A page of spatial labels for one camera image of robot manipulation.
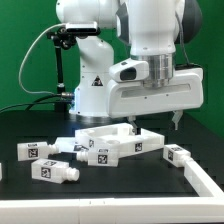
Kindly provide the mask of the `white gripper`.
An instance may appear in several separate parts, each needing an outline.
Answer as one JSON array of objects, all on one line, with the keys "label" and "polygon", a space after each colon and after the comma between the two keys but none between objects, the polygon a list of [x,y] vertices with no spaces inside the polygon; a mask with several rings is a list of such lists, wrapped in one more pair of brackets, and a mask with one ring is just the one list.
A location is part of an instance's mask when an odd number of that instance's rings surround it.
[{"label": "white gripper", "polygon": [[135,135],[138,115],[175,111],[172,122],[178,129],[185,109],[198,108],[203,103],[203,70],[200,67],[178,70],[166,86],[147,88],[142,81],[117,83],[107,87],[106,111],[112,118],[128,117]]}]

